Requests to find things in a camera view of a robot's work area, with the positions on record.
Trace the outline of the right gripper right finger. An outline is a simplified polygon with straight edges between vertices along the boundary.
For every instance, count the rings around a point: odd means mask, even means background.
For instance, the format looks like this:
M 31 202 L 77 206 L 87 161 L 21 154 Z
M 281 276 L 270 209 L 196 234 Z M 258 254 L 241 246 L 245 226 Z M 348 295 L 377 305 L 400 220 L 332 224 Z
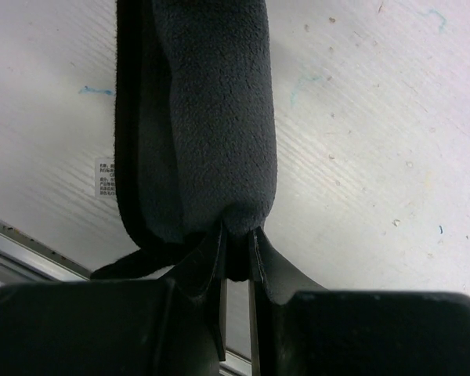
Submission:
M 332 291 L 248 238 L 255 375 L 470 375 L 470 297 Z

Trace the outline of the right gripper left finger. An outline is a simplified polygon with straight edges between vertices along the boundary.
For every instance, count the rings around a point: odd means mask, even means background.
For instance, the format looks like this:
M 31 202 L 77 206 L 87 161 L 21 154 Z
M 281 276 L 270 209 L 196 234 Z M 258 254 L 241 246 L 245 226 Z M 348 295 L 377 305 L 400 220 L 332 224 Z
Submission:
M 0 375 L 217 375 L 226 230 L 157 279 L 0 287 Z

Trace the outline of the purple and black towel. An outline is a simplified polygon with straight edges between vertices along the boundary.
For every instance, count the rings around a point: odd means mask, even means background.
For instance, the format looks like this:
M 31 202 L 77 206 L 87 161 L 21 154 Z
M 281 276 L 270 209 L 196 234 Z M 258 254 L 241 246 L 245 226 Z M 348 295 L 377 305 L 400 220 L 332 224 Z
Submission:
M 239 262 L 277 191 L 266 4 L 119 1 L 116 10 L 114 172 L 137 250 L 92 279 L 178 264 L 217 224 Z

